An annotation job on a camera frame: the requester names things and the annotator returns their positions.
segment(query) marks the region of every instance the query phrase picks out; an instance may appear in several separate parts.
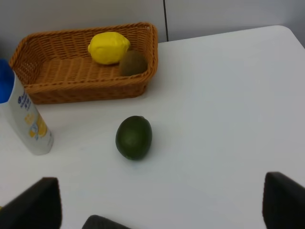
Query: black object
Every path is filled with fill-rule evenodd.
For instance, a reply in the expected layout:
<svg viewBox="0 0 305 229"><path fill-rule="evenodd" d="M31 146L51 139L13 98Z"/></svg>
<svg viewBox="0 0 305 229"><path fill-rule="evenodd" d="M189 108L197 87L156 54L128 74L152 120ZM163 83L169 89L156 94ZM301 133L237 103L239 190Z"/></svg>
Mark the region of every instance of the black object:
<svg viewBox="0 0 305 229"><path fill-rule="evenodd" d="M43 178L0 210L0 229L59 229L57 178Z"/></svg>
<svg viewBox="0 0 305 229"><path fill-rule="evenodd" d="M268 229L305 229L305 188L282 173L267 173L263 217Z"/></svg>
<svg viewBox="0 0 305 229"><path fill-rule="evenodd" d="M102 216L90 216L82 229L130 229Z"/></svg>

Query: bottle label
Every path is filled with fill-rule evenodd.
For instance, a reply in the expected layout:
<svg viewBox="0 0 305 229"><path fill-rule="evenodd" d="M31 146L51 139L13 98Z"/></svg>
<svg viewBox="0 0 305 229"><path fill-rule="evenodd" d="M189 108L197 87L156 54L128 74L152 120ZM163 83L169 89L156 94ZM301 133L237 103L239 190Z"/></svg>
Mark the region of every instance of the bottle label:
<svg viewBox="0 0 305 229"><path fill-rule="evenodd" d="M10 99L4 105L6 118L29 150L38 155L48 153L52 133L16 75Z"/></svg>

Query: blue bottle cap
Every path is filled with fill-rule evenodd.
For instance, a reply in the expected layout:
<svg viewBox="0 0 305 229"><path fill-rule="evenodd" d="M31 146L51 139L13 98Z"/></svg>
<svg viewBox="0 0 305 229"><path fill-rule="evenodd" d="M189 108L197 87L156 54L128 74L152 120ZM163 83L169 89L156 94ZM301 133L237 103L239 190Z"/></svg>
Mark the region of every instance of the blue bottle cap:
<svg viewBox="0 0 305 229"><path fill-rule="evenodd" d="M15 74L6 60L0 59L0 104L9 100L15 82Z"/></svg>

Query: avocado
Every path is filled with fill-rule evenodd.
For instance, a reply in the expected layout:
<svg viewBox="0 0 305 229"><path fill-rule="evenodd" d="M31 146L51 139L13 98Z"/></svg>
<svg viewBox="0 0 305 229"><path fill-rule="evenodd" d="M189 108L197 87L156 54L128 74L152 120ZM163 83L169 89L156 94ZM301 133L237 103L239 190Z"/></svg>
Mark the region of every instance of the avocado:
<svg viewBox="0 0 305 229"><path fill-rule="evenodd" d="M125 119L115 137L119 152L129 160L142 159L148 152L153 138L150 123L142 116Z"/></svg>

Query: basket rim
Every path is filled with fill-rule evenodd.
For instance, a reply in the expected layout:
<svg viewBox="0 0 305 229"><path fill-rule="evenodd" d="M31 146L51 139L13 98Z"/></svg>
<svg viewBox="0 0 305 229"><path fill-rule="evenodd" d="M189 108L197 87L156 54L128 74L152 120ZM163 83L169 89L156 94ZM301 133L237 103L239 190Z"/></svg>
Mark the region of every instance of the basket rim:
<svg viewBox="0 0 305 229"><path fill-rule="evenodd" d="M57 91L61 89L69 90L77 90L77 89L90 89L90 88L108 88L111 86L127 86L133 84L140 84L140 83L148 83L148 81L153 77L153 75L157 71L158 65L158 31L156 27L149 23L149 22L138 22L138 23L128 23L123 25L116 25L116 26L105 26L105 27L92 27L86 29L77 29L77 30L60 30L60 31L46 31L46 32L37 32L32 33L25 38L23 38L19 45L16 48L16 51L12 58L10 59L10 66L11 68L14 67L19 54L22 52L22 49L25 47L26 42L32 38L40 37L40 36L47 36L52 34L65 34L71 32L80 32L80 31L94 31L103 29L119 29L119 28L126 28L126 27L150 27L151 29L151 36L152 36L152 45L153 45L153 61L152 66L148 66L148 70L142 74L137 74L133 76L117 76L110 79L99 79L99 80L87 80L87 81L69 81L69 82L57 82L57 83L35 83L35 84L26 84L24 87L27 89L28 93L39 93L39 92L51 92Z"/></svg>

